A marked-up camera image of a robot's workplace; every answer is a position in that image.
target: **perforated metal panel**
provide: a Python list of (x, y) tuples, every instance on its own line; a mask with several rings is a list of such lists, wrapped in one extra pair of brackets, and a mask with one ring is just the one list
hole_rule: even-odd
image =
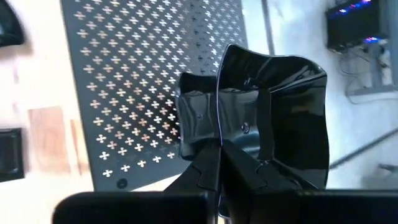
[(63, 0), (96, 190), (181, 173), (174, 89), (183, 71), (215, 75), (246, 45), (239, 0)]

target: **wooden surface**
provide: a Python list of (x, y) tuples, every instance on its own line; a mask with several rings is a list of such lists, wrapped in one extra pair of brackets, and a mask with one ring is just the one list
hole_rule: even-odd
[(0, 128), (23, 128), (26, 177), (0, 183), (0, 223), (50, 223), (63, 198), (93, 190), (62, 11), (57, 0), (8, 2), (27, 42), (0, 48)]

